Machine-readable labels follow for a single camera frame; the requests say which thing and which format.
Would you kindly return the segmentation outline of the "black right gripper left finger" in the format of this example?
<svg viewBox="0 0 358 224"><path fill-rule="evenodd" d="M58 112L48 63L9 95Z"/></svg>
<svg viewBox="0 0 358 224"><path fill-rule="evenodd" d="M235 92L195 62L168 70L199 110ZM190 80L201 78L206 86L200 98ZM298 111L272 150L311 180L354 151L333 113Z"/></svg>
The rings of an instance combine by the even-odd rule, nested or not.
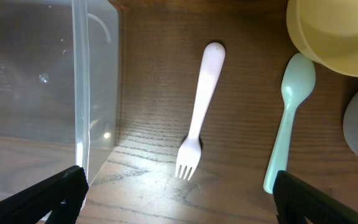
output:
<svg viewBox="0 0 358 224"><path fill-rule="evenodd" d="M0 224L75 223L88 189L84 168L71 166L0 201Z"/></svg>

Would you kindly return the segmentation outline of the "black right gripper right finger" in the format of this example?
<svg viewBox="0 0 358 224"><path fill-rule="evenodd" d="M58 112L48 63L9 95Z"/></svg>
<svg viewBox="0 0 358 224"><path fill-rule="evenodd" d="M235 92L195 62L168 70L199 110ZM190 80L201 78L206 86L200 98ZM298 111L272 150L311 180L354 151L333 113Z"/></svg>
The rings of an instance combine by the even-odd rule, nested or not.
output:
<svg viewBox="0 0 358 224"><path fill-rule="evenodd" d="M358 212L287 171L280 170L273 186L279 224L356 224Z"/></svg>

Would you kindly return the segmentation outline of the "yellow bowl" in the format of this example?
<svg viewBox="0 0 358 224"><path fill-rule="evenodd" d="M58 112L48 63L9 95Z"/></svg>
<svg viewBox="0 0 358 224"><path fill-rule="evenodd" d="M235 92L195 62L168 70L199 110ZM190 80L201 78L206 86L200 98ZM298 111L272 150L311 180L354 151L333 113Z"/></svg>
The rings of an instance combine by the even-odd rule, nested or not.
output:
<svg viewBox="0 0 358 224"><path fill-rule="evenodd" d="M358 0L289 0L286 21L304 56L358 77Z"/></svg>

